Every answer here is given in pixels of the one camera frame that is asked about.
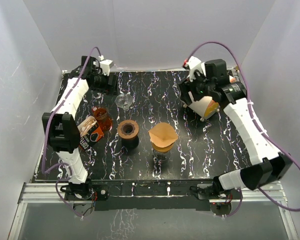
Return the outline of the orange glass carafe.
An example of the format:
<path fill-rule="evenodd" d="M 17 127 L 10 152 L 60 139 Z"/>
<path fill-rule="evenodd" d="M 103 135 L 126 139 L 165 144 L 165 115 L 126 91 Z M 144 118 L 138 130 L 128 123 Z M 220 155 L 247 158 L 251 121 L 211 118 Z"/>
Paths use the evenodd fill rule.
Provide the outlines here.
<path fill-rule="evenodd" d="M 109 131 L 112 127 L 112 119 L 105 107 L 93 107 L 93 116 L 103 132 Z"/>

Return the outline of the orange coffee filter box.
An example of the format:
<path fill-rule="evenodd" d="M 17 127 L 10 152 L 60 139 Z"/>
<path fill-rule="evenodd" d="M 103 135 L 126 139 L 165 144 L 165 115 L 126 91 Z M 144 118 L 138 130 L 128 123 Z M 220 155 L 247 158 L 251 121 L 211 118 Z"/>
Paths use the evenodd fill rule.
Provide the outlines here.
<path fill-rule="evenodd" d="M 78 125 L 78 130 L 80 133 L 79 147 L 84 151 L 93 147 L 104 137 L 104 132 L 97 120 L 91 115 Z"/>

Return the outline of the red black dripper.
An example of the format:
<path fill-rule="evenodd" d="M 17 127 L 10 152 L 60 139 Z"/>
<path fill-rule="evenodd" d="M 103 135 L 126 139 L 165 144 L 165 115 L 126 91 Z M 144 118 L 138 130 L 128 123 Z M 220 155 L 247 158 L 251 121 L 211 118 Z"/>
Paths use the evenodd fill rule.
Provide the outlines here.
<path fill-rule="evenodd" d="M 121 139 L 122 146 L 126 147 L 127 149 L 134 149 L 139 144 L 139 137 L 138 135 L 134 136 L 133 138 L 122 138 Z"/>

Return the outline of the brown paper coffee filter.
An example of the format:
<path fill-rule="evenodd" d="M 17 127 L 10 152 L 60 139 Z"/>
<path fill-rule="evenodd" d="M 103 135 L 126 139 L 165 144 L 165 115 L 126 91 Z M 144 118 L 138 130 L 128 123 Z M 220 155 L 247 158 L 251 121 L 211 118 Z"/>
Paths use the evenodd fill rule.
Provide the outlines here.
<path fill-rule="evenodd" d="M 175 129 L 166 122 L 156 124 L 148 133 L 150 141 L 159 148 L 168 147 L 178 139 Z"/>

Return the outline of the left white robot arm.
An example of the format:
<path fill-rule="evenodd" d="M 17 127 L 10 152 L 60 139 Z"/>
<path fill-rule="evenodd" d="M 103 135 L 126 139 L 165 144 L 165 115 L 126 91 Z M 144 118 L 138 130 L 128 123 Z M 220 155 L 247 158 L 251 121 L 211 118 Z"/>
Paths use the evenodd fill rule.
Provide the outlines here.
<path fill-rule="evenodd" d="M 111 73 L 114 62 L 98 57 L 82 56 L 81 64 L 73 69 L 67 80 L 66 88 L 56 106 L 42 115 L 44 144 L 52 147 L 67 172 L 68 185 L 63 192 L 83 200 L 93 195 L 93 187 L 88 172 L 80 156 L 82 134 L 75 118 L 84 95 L 89 90 L 99 93 L 116 91 L 117 80 Z"/>

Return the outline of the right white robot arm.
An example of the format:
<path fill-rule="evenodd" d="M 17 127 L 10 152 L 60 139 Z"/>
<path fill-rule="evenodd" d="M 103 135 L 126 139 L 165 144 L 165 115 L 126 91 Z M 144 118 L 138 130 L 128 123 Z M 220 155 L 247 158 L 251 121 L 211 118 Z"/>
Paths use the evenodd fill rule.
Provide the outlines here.
<path fill-rule="evenodd" d="M 232 189 L 255 190 L 280 180 L 292 165 L 288 156 L 263 135 L 266 130 L 256 127 L 256 114 L 247 98 L 247 89 L 239 81 L 231 81 L 223 59 L 202 62 L 191 56 L 183 67 L 188 76 L 178 86 L 180 100 L 201 120 L 207 120 L 218 109 L 230 118 L 249 155 L 250 166 L 214 177 L 202 194 L 223 199 Z"/>

